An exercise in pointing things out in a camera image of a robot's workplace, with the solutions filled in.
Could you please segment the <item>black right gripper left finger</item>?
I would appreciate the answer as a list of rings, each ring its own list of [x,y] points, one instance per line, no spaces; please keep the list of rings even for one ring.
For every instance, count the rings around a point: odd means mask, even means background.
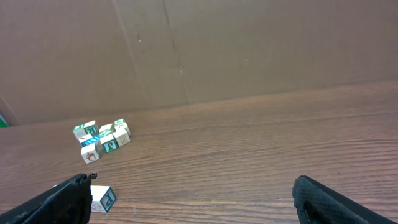
[[[97,173],[74,175],[1,215],[5,224],[87,224],[91,216],[91,181]]]

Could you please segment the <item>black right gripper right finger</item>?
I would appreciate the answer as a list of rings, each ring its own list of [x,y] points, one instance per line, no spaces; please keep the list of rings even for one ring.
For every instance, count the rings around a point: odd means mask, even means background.
[[[306,175],[295,180],[292,196],[300,224],[397,224]]]

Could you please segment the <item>lone plain wooden block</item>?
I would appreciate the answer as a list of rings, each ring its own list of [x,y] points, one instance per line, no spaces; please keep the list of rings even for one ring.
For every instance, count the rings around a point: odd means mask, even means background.
[[[117,196],[110,186],[92,185],[90,187],[92,203],[91,211],[108,213],[117,200]]]

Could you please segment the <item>plain wooden block lower middle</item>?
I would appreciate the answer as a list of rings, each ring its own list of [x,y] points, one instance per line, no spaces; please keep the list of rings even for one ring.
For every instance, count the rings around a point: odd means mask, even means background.
[[[81,149],[81,156],[84,162],[89,164],[100,159],[101,154],[96,144],[89,144]]]

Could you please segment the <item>wooden block pencil picture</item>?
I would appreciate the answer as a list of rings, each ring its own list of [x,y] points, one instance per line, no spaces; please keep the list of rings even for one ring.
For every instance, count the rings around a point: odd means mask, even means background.
[[[89,140],[91,138],[92,138],[92,135],[91,134],[87,134],[87,135],[84,135],[84,136],[80,137],[78,140],[79,140],[80,144],[83,144],[85,141],[87,141],[87,140]]]

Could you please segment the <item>blue-top wooden block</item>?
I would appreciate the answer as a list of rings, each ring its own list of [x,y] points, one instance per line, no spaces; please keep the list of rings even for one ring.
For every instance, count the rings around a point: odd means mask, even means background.
[[[100,136],[93,136],[89,139],[82,139],[81,145],[83,147],[88,146],[90,144],[96,144],[96,146],[98,147],[98,149],[102,149],[102,144],[100,141],[101,137]]]

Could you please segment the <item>plain wooden block centre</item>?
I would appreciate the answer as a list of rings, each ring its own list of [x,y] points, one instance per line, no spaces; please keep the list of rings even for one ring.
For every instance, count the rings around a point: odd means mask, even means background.
[[[114,150],[116,150],[119,147],[116,139],[114,138],[114,136],[112,134],[109,134],[107,136],[103,136],[100,139],[100,143],[101,143],[105,153],[109,153],[111,151],[114,151]]]

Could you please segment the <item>green-top wooden block far left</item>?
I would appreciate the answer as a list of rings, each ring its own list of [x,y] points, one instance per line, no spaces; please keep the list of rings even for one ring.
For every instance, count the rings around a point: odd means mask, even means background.
[[[75,126],[73,128],[73,133],[74,133],[76,139],[80,139],[81,137],[86,136],[86,131],[84,129],[84,125],[80,124],[78,126]]]

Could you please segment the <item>green-top wooden block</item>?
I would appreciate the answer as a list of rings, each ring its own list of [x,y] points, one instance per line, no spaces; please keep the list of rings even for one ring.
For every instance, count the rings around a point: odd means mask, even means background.
[[[114,121],[114,125],[118,126],[118,125],[123,124],[125,122],[126,122],[125,119],[121,118],[121,119],[118,119],[118,120]]]
[[[73,128],[73,133],[74,133],[76,139],[80,139],[81,137],[86,136],[86,131],[84,129],[84,125],[80,124],[78,126],[75,126]]]

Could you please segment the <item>plain wooden block green side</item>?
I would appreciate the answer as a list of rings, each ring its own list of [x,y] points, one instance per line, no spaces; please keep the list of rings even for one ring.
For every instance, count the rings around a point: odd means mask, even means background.
[[[95,120],[89,121],[83,125],[83,129],[85,130],[86,134],[97,134],[98,133],[98,125]]]

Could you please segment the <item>green letter wooden block centre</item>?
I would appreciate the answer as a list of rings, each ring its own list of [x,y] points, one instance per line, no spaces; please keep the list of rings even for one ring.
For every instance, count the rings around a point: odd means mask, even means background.
[[[100,132],[98,136],[99,136],[100,138],[103,138],[103,137],[105,137],[105,136],[107,136],[107,135],[110,135],[110,134],[112,134],[112,133],[113,133],[113,130],[111,130],[111,129],[106,129],[106,130]]]

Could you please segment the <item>plain wooden block upper middle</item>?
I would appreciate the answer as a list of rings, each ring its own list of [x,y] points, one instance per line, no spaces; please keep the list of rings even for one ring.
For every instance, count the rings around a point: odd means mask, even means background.
[[[109,124],[102,125],[102,126],[100,127],[100,129],[99,129],[99,132],[101,133],[101,132],[106,131],[106,130],[114,131],[114,125],[113,125],[113,123],[109,123]]]

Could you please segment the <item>wooden block brown picture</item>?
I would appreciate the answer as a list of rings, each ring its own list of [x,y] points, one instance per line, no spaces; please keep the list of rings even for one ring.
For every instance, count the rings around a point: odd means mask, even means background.
[[[130,137],[128,135],[128,132],[125,129],[118,129],[113,133],[113,136],[118,144],[119,147],[122,147],[123,145],[129,143]]]

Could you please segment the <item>green-top wooden block upper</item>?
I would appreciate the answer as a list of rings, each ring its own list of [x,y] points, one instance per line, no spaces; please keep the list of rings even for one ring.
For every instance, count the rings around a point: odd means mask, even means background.
[[[114,125],[118,126],[118,125],[123,124],[125,122],[126,122],[125,119],[121,118],[121,119],[118,119],[118,120],[114,121]]]

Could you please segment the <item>wooden block animal picture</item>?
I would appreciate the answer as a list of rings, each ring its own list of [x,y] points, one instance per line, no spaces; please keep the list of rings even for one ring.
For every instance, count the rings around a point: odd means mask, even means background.
[[[118,125],[115,125],[114,128],[115,128],[115,131],[124,129],[129,136],[131,135],[131,132],[130,132],[129,127],[128,127],[126,122],[123,122],[123,123],[120,123]]]

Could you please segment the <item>green object far left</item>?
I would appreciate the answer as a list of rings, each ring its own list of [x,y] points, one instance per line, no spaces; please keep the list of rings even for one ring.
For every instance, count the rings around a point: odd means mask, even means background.
[[[0,115],[0,128],[8,128],[9,125],[7,124],[6,120]]]

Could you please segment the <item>brown cardboard backdrop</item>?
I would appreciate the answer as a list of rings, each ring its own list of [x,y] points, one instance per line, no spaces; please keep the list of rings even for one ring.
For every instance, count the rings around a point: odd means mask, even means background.
[[[2,1],[24,125],[397,78],[396,1]]]

